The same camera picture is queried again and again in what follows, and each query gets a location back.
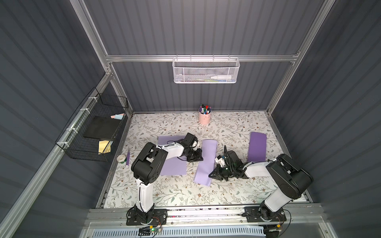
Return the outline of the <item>light lavender paper sheet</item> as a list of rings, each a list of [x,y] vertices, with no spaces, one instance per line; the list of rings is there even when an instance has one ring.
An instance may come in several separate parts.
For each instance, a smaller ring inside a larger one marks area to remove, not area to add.
[[[165,145],[168,144],[169,141],[177,141],[180,139],[184,139],[185,135],[173,135],[173,136],[159,136],[158,144]],[[170,158],[165,161],[162,171],[160,173],[161,176],[183,176],[187,173],[187,162],[185,161],[186,157],[181,157],[178,159],[177,157]]]
[[[215,157],[218,142],[216,140],[207,139],[202,141],[202,157],[195,174],[194,182],[204,186],[210,186],[212,178],[209,174],[214,170]]]

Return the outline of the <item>dark purple paper sheet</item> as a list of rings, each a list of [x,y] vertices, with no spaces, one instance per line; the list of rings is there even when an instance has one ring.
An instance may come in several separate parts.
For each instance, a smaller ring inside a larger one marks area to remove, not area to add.
[[[267,152],[267,135],[258,132],[251,132],[248,162],[263,162],[266,160]]]

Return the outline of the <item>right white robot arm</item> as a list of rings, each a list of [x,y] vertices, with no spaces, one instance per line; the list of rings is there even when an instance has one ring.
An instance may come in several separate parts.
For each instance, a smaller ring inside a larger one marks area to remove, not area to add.
[[[242,216],[248,222],[259,219],[264,222],[285,221],[283,206],[301,198],[314,181],[307,171],[286,154],[280,154],[274,160],[243,163],[234,151],[228,151],[225,147],[224,154],[215,161],[216,167],[208,175],[211,179],[228,181],[229,178],[251,179],[262,176],[271,177],[276,183],[276,190],[259,206],[244,208]]]

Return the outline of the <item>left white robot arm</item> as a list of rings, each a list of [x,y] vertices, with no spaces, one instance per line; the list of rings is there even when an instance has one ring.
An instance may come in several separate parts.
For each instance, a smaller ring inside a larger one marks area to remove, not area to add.
[[[167,160],[185,157],[185,161],[189,163],[203,161],[202,149],[197,149],[197,144],[198,138],[188,133],[180,140],[170,140],[163,145],[148,142],[143,147],[131,166],[138,186],[138,201],[134,210],[139,215],[148,216],[153,213],[152,185],[158,179]]]

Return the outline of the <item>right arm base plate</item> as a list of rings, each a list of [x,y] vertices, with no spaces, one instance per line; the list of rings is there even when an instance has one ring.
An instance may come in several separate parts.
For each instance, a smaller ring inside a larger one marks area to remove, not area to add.
[[[281,208],[277,212],[272,212],[265,207],[260,206],[246,206],[242,217],[247,219],[247,222],[279,222],[283,223],[287,221],[284,210]]]

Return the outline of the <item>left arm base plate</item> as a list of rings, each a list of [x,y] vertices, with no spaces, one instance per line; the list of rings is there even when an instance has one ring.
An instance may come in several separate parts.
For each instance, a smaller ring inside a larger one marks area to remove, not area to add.
[[[140,211],[136,206],[129,209],[126,214],[127,226],[160,226],[166,224],[167,209],[150,209],[147,213]]]

